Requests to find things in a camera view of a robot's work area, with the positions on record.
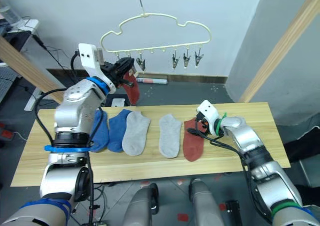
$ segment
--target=green ring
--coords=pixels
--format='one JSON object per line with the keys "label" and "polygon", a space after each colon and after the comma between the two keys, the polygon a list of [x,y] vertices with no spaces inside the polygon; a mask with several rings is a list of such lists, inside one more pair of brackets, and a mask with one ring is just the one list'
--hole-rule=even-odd
{"label": "green ring", "polygon": [[295,202],[285,202],[285,203],[282,203],[278,206],[275,206],[275,208],[272,210],[271,214],[272,214],[272,217],[275,216],[275,214],[279,211],[279,210],[282,210],[284,208],[287,208],[287,207],[298,207],[298,208],[301,208],[301,206]]}
{"label": "green ring", "polygon": [[227,117],[227,113],[224,113],[224,115],[222,116],[221,119],[219,119],[218,124],[216,125],[215,134],[216,134],[217,136],[219,136],[219,129],[220,129],[221,121],[222,121],[225,117]]}

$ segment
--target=wooden post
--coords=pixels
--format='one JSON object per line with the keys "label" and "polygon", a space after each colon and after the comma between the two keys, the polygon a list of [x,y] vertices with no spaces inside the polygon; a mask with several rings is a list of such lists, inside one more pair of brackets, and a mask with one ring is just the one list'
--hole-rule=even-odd
{"label": "wooden post", "polygon": [[[47,75],[29,62],[2,36],[0,36],[0,59],[7,63],[13,70],[23,76],[32,85],[38,87],[42,92],[61,88],[60,85],[53,82]],[[63,100],[63,92],[53,93],[51,97],[57,103],[61,104]]]}
{"label": "wooden post", "polygon": [[249,102],[256,92],[268,79],[274,69],[289,52],[315,16],[320,12],[320,0],[305,0],[299,12],[275,45],[249,86],[241,96],[239,102]]}

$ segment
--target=gray sock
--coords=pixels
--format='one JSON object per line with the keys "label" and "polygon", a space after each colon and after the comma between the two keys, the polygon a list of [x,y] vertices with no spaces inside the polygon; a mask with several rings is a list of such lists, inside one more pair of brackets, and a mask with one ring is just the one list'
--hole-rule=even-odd
{"label": "gray sock", "polygon": [[175,158],[180,148],[180,130],[182,122],[173,115],[165,115],[159,120],[160,140],[159,151],[167,158]]}
{"label": "gray sock", "polygon": [[136,156],[144,151],[150,121],[140,111],[133,111],[128,114],[126,130],[122,140],[122,148],[127,155]]}

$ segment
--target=clothes hanger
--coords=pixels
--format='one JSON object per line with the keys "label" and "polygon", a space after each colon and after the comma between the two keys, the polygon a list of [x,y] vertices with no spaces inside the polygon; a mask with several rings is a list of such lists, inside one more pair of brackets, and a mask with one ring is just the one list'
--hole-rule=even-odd
{"label": "clothes hanger", "polygon": [[[128,19],[124,20],[123,22],[121,22],[119,24],[119,29],[120,29],[119,32],[115,32],[115,31],[111,30],[111,31],[108,31],[107,33],[102,35],[102,37],[100,39],[100,44],[101,44],[101,47],[105,51],[107,51],[109,53],[115,53],[116,55],[119,55],[120,52],[125,52],[125,53],[129,52],[130,53],[130,52],[133,52],[133,51],[136,51],[136,52],[138,52],[140,54],[144,50],[150,50],[150,52],[153,53],[155,49],[162,49],[162,51],[165,52],[166,48],[170,48],[170,47],[173,47],[174,49],[176,49],[179,46],[186,46],[187,48],[189,48],[189,46],[191,46],[191,45],[199,45],[200,48],[201,48],[203,44],[207,44],[207,43],[209,43],[211,41],[211,39],[212,39],[211,31],[206,25],[204,25],[204,24],[202,24],[200,22],[191,21],[191,20],[186,21],[184,24],[180,24],[178,22],[178,19],[173,15],[168,15],[168,14],[163,14],[163,13],[145,13],[145,9],[143,7],[142,0],[139,0],[139,1],[140,1],[140,5],[141,5],[141,8],[142,8],[142,14],[136,15],[136,16],[131,17],[131,18],[128,18]],[[122,26],[124,24],[126,24],[127,22],[135,20],[135,19],[139,19],[139,18],[146,18],[146,17],[149,17],[151,15],[152,16],[163,16],[163,17],[172,18],[172,19],[175,20],[177,26],[180,26],[180,27],[186,27],[188,24],[199,25],[199,26],[203,27],[204,29],[206,29],[206,31],[209,34],[209,39],[206,40],[206,41],[197,41],[197,42],[190,42],[190,43],[183,43],[183,44],[163,45],[163,46],[156,46],[156,47],[145,47],[145,48],[125,49],[125,50],[109,50],[104,46],[104,43],[103,43],[104,39],[110,34],[121,35],[123,33]]]}

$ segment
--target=floor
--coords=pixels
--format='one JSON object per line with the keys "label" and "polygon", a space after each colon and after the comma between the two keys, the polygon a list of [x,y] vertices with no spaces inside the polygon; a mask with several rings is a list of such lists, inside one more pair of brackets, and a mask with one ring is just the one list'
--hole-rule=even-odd
{"label": "floor", "polygon": [[[224,85],[206,84],[206,83],[178,83],[170,82],[168,85],[139,84],[140,100],[137,105],[176,105],[176,104],[199,104],[204,99],[214,103],[230,103]],[[14,82],[9,93],[0,105],[0,122],[5,123],[8,129],[20,132],[25,138],[28,137],[30,129],[35,120],[33,112],[25,112],[24,106],[27,103],[30,92],[34,87],[24,79],[18,79]],[[55,108],[56,103],[44,101],[41,108]],[[283,140],[293,137],[290,128],[281,128],[280,133]],[[296,132],[302,134],[304,128]],[[39,187],[10,187],[11,180],[15,173],[20,155],[24,149],[25,141],[16,135],[10,142],[6,142],[0,149],[0,181],[3,188],[0,191],[0,223],[12,215],[24,203],[39,198]],[[286,169],[293,182],[306,184],[302,173],[296,169]],[[193,226],[193,209],[188,198],[188,185],[190,177],[162,178],[143,181],[130,181],[117,183],[112,187],[105,187],[106,194],[106,213],[103,221],[108,226],[120,226],[126,208],[133,197],[141,187],[149,183],[157,183],[159,187],[159,213],[153,216],[154,226],[175,225],[175,226]],[[249,225],[267,225],[254,211],[250,202],[248,190],[243,173],[225,173],[210,174],[199,176],[210,188],[218,204],[228,200],[238,200],[242,224]],[[95,219],[99,220],[104,205],[103,198],[97,200],[101,208],[95,211]],[[78,205],[73,217],[81,224],[88,221],[88,201]],[[232,225],[227,212],[222,212],[222,217],[227,226]],[[78,225],[75,220],[70,219],[70,226]]]}

